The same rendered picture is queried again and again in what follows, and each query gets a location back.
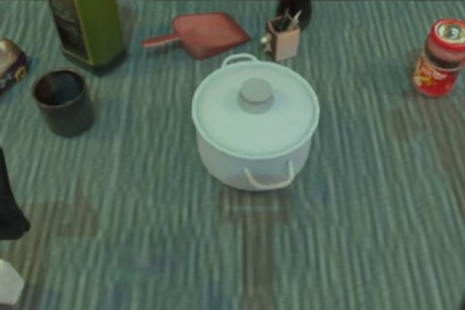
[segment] olive oil bottle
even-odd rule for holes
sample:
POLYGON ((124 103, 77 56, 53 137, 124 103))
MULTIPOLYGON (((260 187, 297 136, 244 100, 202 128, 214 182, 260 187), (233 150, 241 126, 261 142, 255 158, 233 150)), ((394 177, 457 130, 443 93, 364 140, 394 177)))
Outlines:
POLYGON ((47 0, 63 54, 96 74, 126 56, 116 0, 47 0))

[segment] white handle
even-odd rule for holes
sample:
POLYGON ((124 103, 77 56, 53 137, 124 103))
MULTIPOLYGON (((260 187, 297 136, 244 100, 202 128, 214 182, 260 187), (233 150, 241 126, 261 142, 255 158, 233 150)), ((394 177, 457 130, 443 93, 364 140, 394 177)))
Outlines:
POLYGON ((229 62, 231 62, 232 60, 236 60, 238 58, 246 58, 250 61, 258 61, 258 59, 252 54, 232 54, 225 58, 225 60, 221 64, 221 68, 229 64, 229 62))
POLYGON ((246 173, 246 177, 248 179, 248 182, 252 184, 254 187, 256 187, 259 190, 274 190, 274 189, 281 189, 289 186, 292 181, 294 180, 294 165, 292 161, 288 162, 288 178, 285 181, 279 182, 279 183, 274 183, 274 184, 262 184, 256 181, 254 176, 252 176, 252 173, 249 171, 248 168, 244 169, 244 172, 246 173))

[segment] cooking pot with lid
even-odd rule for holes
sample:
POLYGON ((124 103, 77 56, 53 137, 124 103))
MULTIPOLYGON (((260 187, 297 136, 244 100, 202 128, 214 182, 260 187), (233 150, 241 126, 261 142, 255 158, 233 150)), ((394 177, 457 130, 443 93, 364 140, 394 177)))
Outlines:
POLYGON ((319 117, 318 98, 299 74, 250 54, 227 57, 192 101, 206 169, 247 191, 291 184, 308 159, 319 117))

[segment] red label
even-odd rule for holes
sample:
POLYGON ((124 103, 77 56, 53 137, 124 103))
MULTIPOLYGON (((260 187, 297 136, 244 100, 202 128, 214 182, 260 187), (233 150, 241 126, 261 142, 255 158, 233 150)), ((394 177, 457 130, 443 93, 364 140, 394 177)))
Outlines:
POLYGON ((460 69, 437 68, 431 65, 424 55, 421 55, 413 74, 413 85, 427 96, 444 96, 453 88, 459 73, 460 69))

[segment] cup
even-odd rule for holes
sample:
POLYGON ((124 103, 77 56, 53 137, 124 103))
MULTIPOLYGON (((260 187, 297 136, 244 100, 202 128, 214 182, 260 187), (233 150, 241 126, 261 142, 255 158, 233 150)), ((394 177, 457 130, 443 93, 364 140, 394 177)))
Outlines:
POLYGON ((70 69, 52 70, 36 80, 33 98, 51 132, 74 137, 90 129, 94 108, 82 76, 70 69))

